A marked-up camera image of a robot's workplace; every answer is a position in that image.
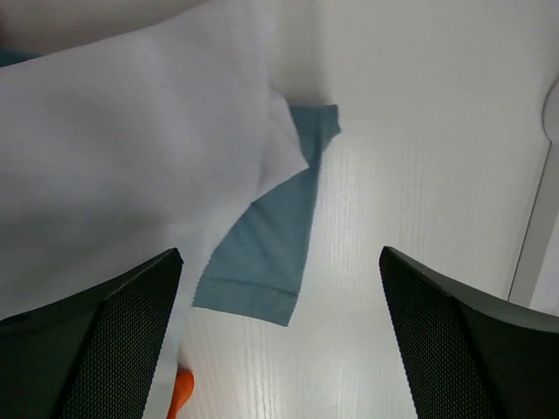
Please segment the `white t shirt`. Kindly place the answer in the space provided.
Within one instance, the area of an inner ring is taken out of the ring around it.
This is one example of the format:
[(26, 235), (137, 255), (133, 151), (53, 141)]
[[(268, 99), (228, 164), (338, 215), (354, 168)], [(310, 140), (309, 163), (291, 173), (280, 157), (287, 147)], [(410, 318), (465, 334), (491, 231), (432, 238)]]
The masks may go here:
[(271, 86), (260, 1), (1, 71), (1, 315), (113, 278), (169, 248), (186, 267), (144, 418), (167, 415), (186, 309), (249, 206), (307, 167)]

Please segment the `grey blue t shirt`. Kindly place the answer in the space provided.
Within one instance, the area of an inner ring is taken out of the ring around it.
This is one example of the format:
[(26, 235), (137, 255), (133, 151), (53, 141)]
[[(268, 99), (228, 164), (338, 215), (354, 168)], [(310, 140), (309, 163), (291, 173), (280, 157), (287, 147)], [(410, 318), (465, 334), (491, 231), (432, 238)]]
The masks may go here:
[(195, 307), (287, 326), (307, 263), (322, 156), (341, 132), (336, 105), (291, 106), (308, 167), (255, 201), (214, 250)]

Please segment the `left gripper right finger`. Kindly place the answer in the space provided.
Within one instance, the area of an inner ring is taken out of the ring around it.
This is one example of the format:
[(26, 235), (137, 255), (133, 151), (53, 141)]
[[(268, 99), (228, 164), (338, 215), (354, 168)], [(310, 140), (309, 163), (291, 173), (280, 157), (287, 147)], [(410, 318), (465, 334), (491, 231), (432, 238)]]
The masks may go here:
[(556, 418), (558, 318), (448, 278), (392, 247), (379, 268), (417, 416)]

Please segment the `orange t shirt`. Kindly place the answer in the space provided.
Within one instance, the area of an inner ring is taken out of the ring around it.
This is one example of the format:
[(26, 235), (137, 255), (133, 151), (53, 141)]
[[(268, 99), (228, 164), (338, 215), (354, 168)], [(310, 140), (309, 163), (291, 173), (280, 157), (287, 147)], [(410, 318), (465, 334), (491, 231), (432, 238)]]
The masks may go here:
[(176, 419), (177, 414), (191, 398), (195, 387), (195, 378), (190, 370), (177, 372), (174, 391), (169, 405), (168, 419)]

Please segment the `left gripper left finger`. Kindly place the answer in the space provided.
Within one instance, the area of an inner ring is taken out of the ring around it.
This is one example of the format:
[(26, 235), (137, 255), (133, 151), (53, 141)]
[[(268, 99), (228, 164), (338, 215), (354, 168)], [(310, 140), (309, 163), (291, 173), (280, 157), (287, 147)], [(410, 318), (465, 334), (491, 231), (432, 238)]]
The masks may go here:
[(140, 418), (183, 267), (167, 250), (1, 322), (3, 418)]

